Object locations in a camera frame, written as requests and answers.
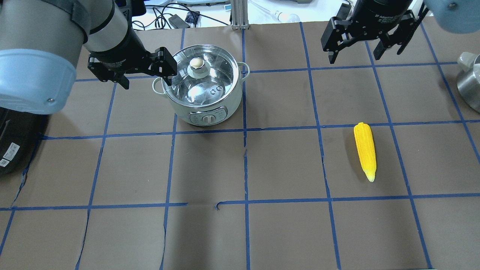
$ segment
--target pot handle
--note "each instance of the pot handle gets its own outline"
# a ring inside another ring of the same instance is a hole
[[[241,79],[241,82],[243,83],[248,78],[248,76],[250,76],[250,66],[245,62],[237,62],[237,64],[238,66],[244,66],[247,68],[247,74]]]
[[[166,97],[167,97],[167,94],[165,93],[165,90],[163,89],[163,87],[162,87],[162,92],[157,92],[157,91],[155,90],[155,85],[156,85],[159,81],[161,81],[161,80],[162,80],[161,77],[158,77],[158,78],[156,78],[155,80],[153,80],[153,82],[152,82],[152,90],[153,90],[155,93],[157,93],[157,94],[161,95],[162,97],[166,98]]]

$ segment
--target lid knob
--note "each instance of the lid knob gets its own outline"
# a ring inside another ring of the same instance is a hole
[[[187,68],[187,73],[195,79],[205,78],[210,73],[210,65],[203,58],[192,58]]]
[[[193,69],[201,69],[205,66],[205,61],[200,57],[195,57],[192,60],[190,60],[190,66]]]

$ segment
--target blue painter's tape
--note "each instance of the blue painter's tape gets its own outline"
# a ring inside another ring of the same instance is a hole
[[[414,199],[480,197],[480,193],[412,195]]]
[[[87,211],[87,222],[85,225],[84,238],[82,240],[82,249],[80,250],[80,255],[78,256],[77,263],[75,264],[75,270],[78,270],[80,268],[80,260],[82,259],[82,254],[84,253],[85,240],[87,239],[87,229],[88,229],[89,221],[90,221],[90,209]]]
[[[241,30],[241,45],[242,45],[242,60],[245,62],[245,29]],[[242,98],[243,98],[243,147],[245,154],[243,154],[243,171],[244,171],[244,189],[245,189],[245,254],[246,254],[246,269],[250,270],[250,212],[248,204],[248,150],[247,150],[247,91],[246,82],[242,84]]]
[[[113,108],[113,99],[115,98],[115,91],[117,90],[117,84],[113,85],[112,96],[110,97],[110,104],[108,106],[107,120],[105,121],[105,128],[103,130],[103,135],[107,134],[108,124],[110,123],[110,115],[112,114]]]
[[[311,66],[310,66],[310,57],[309,57],[309,54],[308,54],[307,41],[305,39],[305,33],[303,31],[303,24],[301,22],[300,22],[300,32],[301,32],[301,36],[302,36],[302,40],[303,40],[303,47],[304,47],[304,50],[305,50],[305,58],[307,60],[307,67],[309,68],[308,77],[309,77],[309,81],[310,81],[310,92],[311,92],[311,95],[312,95],[313,111],[314,111],[314,114],[315,114],[315,121],[316,121],[316,124],[317,124],[318,144],[320,146],[320,156],[321,156],[321,160],[322,160],[322,168],[323,168],[323,171],[324,171],[325,190],[326,190],[327,198],[329,199],[328,211],[329,211],[329,214],[330,214],[330,225],[332,227],[332,238],[333,238],[333,244],[334,244],[334,250],[335,250],[336,265],[337,265],[338,270],[342,270],[342,266],[341,266],[341,262],[340,262],[340,252],[338,250],[338,241],[337,241],[337,237],[336,237],[335,218],[334,218],[333,207],[332,207],[331,196],[330,196],[330,188],[328,187],[328,180],[327,180],[327,175],[326,175],[326,171],[325,171],[325,163],[324,163],[325,153],[324,153],[324,147],[323,147],[323,143],[322,143],[322,131],[321,131],[321,126],[320,126],[320,120],[318,118],[317,104],[316,104],[316,100],[315,100],[315,92],[314,92],[314,89],[313,89],[312,69],[311,69]]]
[[[415,67],[415,66],[435,66],[436,63],[412,63],[412,64],[385,64],[385,65],[375,65],[376,68],[384,67]]]
[[[44,115],[43,118],[42,118],[42,123],[41,123],[42,129],[44,129],[45,125],[47,124],[47,117],[48,117],[47,115]],[[21,183],[20,183],[20,186],[18,187],[17,194],[15,194],[15,198],[13,199],[12,204],[10,204],[11,208],[13,207],[15,201],[17,200],[18,196],[20,195],[20,192],[22,191],[22,188],[25,186],[26,178],[27,178],[26,176],[28,174],[28,171],[30,170],[30,165],[33,162],[33,158],[35,157],[36,152],[38,151],[39,145],[40,145],[40,139],[37,139],[36,142],[35,142],[35,147],[32,150],[32,155],[30,156],[30,160],[28,161],[28,165],[22,171]]]
[[[8,219],[7,228],[5,229],[5,233],[3,234],[3,238],[2,238],[2,241],[1,241],[0,256],[1,256],[1,253],[3,251],[3,247],[5,246],[5,241],[7,241],[8,232],[10,230],[10,226],[12,225],[12,220],[13,220],[14,215],[15,215],[15,210],[12,210],[12,212],[10,213],[10,218]]]
[[[185,43],[185,28],[183,28],[181,31],[180,49],[183,49],[184,43]]]
[[[168,164],[168,181],[167,181],[167,196],[165,197],[165,213],[163,216],[163,228],[165,230],[165,241],[167,240],[167,226],[168,226],[168,210],[170,206],[170,191],[171,191],[171,184],[172,184],[172,171],[173,171],[173,161],[174,161],[174,154],[175,154],[175,140],[176,140],[176,133],[177,133],[177,114],[173,116],[173,128],[172,128],[172,146],[170,148],[170,162]],[[162,256],[162,261],[160,263],[160,270],[163,270],[164,260]]]
[[[442,70],[441,65],[438,62],[437,55],[435,54],[435,50],[433,49],[432,43],[430,42],[430,39],[428,38],[427,31],[425,31],[425,28],[423,27],[423,24],[420,24],[420,27],[423,31],[423,34],[425,35],[425,38],[427,39],[428,46],[430,47],[430,51],[432,52],[433,58],[435,59],[435,63],[438,65],[438,70],[440,71],[440,75],[442,76],[442,79],[444,81],[445,86],[447,87],[448,94],[450,95],[450,98],[452,99],[452,102],[455,106],[455,109],[460,116],[460,120],[462,121],[463,127],[465,128],[465,132],[467,133],[468,139],[470,141],[470,144],[472,145],[473,152],[475,152],[475,156],[477,157],[478,163],[480,163],[480,154],[478,152],[477,146],[475,145],[475,142],[472,138],[472,134],[470,133],[470,130],[467,126],[467,123],[465,122],[465,118],[463,117],[462,111],[460,110],[460,107],[458,106],[458,103],[456,102],[455,96],[453,95],[452,89],[450,88],[450,85],[445,77],[445,74]]]
[[[97,159],[97,162],[96,162],[95,174],[94,174],[94,178],[93,178],[92,189],[90,190],[90,199],[88,200],[88,205],[92,205],[92,202],[93,202],[93,196],[95,194],[96,181],[97,181],[97,178],[98,178],[98,171],[100,170],[100,163],[102,162],[103,149],[105,147],[105,140],[106,140],[106,138],[103,137],[102,144],[100,146],[100,151],[98,153],[98,159]]]
[[[247,131],[273,131],[273,130],[299,130],[299,129],[316,129],[316,126],[286,126],[286,127],[254,127],[254,128],[247,128]]]
[[[349,201],[382,201],[382,200],[402,200],[410,199],[409,196],[373,196],[373,197],[339,197],[332,198],[334,202],[349,202]]]
[[[294,72],[307,71],[308,68],[294,68],[294,69],[270,69],[270,70],[252,70],[250,73],[275,73],[275,72]]]
[[[106,138],[120,138],[120,137],[141,137],[141,136],[159,136],[159,135],[172,135],[172,132],[151,132],[151,133],[129,133],[129,134],[107,134]]]
[[[243,129],[177,131],[176,134],[185,135],[185,134],[230,133],[230,132],[243,132]]]
[[[368,56],[370,58],[370,62],[372,63],[373,74],[375,75],[375,80],[377,81],[378,90],[380,91],[380,97],[382,98],[382,103],[384,105],[384,109],[385,109],[385,113],[387,115],[388,123],[390,124],[390,131],[392,133],[392,138],[393,138],[393,141],[394,141],[396,153],[398,155],[398,161],[400,162],[400,168],[402,170],[403,178],[404,178],[404,181],[405,181],[405,186],[407,187],[408,197],[409,197],[409,200],[410,200],[410,205],[412,207],[413,217],[414,217],[415,223],[417,225],[417,230],[418,230],[420,242],[421,242],[421,245],[422,245],[422,248],[423,248],[423,253],[424,253],[424,256],[425,256],[425,260],[427,262],[428,268],[432,268],[432,264],[430,262],[430,256],[429,256],[428,250],[427,250],[427,245],[425,244],[425,239],[423,237],[423,232],[422,232],[422,229],[421,229],[420,220],[419,220],[418,213],[417,213],[417,208],[415,207],[415,202],[414,202],[413,197],[412,197],[412,191],[410,189],[410,184],[408,183],[407,172],[405,170],[405,166],[404,166],[404,163],[403,163],[402,154],[400,152],[400,147],[398,146],[398,141],[396,139],[395,130],[393,128],[394,126],[392,124],[392,119],[390,117],[390,112],[388,111],[388,107],[387,107],[387,103],[386,103],[386,100],[385,100],[384,92],[382,90],[382,85],[380,84],[380,79],[378,77],[377,69],[375,67],[375,62],[373,61],[372,53],[370,52],[370,48],[368,46],[367,41],[365,41],[365,45],[367,46]]]
[[[100,139],[103,138],[103,135],[95,135],[95,136],[66,136],[66,137],[50,137],[46,135],[42,135],[40,138],[44,141],[52,141],[52,140],[88,140],[88,139]]]
[[[437,125],[437,124],[461,124],[462,121],[430,121],[430,122],[406,122],[406,123],[392,123],[394,126],[403,125]]]
[[[1,208],[0,211],[40,211],[40,210],[73,210],[73,209],[125,209],[153,207],[183,207],[188,203],[149,203],[149,204],[114,204],[114,205],[67,205],[67,206],[30,206]]]
[[[358,69],[358,68],[371,68],[372,66],[339,66],[339,67],[317,67],[310,68],[310,70],[331,70],[331,69]]]

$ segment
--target metal container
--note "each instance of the metal container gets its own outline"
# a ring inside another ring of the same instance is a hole
[[[237,62],[226,50],[213,45],[194,45],[176,53],[178,72],[172,85],[162,81],[163,91],[152,89],[168,98],[174,111],[185,122],[210,126],[228,119],[237,110],[242,97],[242,83],[250,75],[250,67]],[[239,66],[247,74],[242,78]]]
[[[480,55],[464,52],[458,64],[462,67],[456,80],[458,92],[472,109],[480,112]]]

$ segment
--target label sticker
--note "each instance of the label sticker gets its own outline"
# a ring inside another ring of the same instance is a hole
[[[8,161],[8,160],[4,160],[4,159],[0,160],[0,166],[2,166],[2,167],[5,167],[5,166],[7,166],[7,165],[8,165],[8,163],[10,163],[10,161]]]
[[[20,149],[20,145],[16,143],[11,143],[3,158],[6,160],[12,160]]]

